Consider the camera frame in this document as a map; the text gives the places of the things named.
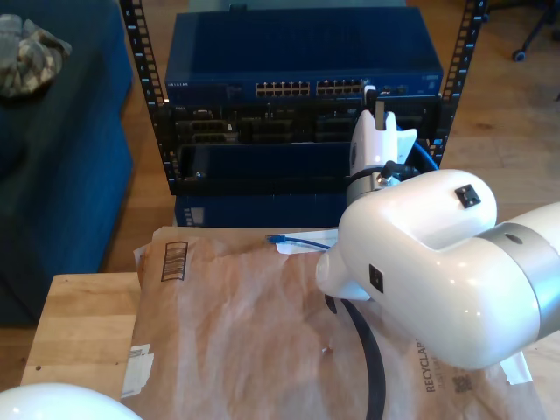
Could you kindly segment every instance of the white paper tag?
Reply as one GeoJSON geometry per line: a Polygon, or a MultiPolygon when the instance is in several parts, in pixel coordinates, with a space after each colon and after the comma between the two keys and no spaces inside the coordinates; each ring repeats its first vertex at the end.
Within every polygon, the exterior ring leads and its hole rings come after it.
{"type": "Polygon", "coordinates": [[[145,244],[143,247],[134,250],[134,264],[136,265],[136,271],[140,268],[140,263],[142,262],[143,256],[146,254],[146,249],[150,246],[149,243],[145,244]]]}
{"type": "Polygon", "coordinates": [[[507,381],[510,385],[533,381],[533,377],[529,372],[529,367],[525,361],[523,352],[514,354],[513,356],[500,362],[501,368],[504,369],[507,381]]]}
{"type": "Polygon", "coordinates": [[[140,394],[140,391],[148,382],[151,365],[154,362],[154,355],[148,354],[149,351],[149,344],[133,346],[130,349],[129,364],[126,367],[121,398],[140,394]]]}
{"type": "MultiPolygon", "coordinates": [[[[306,239],[307,241],[313,241],[327,245],[331,247],[339,239],[338,229],[328,229],[328,230],[316,230],[313,232],[296,232],[293,234],[282,234],[283,236],[289,236],[291,238],[306,239]]],[[[323,249],[313,247],[312,245],[306,245],[297,242],[284,242],[277,243],[276,250],[280,254],[303,254],[306,252],[318,252],[323,251],[323,249]]]]}

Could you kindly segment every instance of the sticker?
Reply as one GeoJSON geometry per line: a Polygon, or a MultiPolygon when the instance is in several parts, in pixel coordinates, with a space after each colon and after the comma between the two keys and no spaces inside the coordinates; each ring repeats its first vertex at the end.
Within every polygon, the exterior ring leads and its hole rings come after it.
{"type": "Polygon", "coordinates": [[[140,394],[142,388],[146,386],[154,362],[154,355],[148,354],[149,351],[149,344],[133,346],[130,349],[121,398],[140,394]]]}

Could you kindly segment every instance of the network switch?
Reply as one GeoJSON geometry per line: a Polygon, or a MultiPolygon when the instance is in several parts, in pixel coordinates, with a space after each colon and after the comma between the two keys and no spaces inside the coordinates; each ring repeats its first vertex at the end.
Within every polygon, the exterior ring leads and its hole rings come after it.
{"type": "Polygon", "coordinates": [[[179,14],[165,83],[171,105],[210,107],[434,96],[442,77],[420,11],[373,7],[179,14]]]}

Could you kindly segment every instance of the wooden floor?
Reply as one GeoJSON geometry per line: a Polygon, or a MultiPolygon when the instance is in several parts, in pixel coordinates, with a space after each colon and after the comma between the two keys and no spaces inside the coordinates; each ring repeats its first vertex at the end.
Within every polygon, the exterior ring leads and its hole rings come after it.
{"type": "MultiPolygon", "coordinates": [[[[143,0],[160,77],[165,77],[174,16],[185,0],[143,0]]],[[[463,2],[414,0],[420,7],[445,69],[457,36],[463,2]]],[[[518,49],[540,17],[540,10],[495,12],[479,37],[463,98],[444,154],[443,167],[482,177],[499,202],[505,220],[560,200],[560,45],[545,28],[514,63],[518,49]]],[[[104,270],[134,270],[132,251],[151,241],[154,230],[169,225],[169,194],[156,140],[139,89],[134,87],[122,113],[135,172],[128,198],[109,247],[104,270]]],[[[19,384],[34,331],[0,329],[0,391],[19,384]]]]}

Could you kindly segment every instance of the blue equipment box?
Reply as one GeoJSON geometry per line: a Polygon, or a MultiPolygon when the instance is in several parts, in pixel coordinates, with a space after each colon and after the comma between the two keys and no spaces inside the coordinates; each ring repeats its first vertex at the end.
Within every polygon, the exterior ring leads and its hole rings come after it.
{"type": "Polygon", "coordinates": [[[177,15],[165,85],[174,106],[437,95],[443,70],[417,8],[177,15]]]}
{"type": "Polygon", "coordinates": [[[346,207],[345,194],[178,196],[175,218],[202,228],[331,228],[346,207]]]}

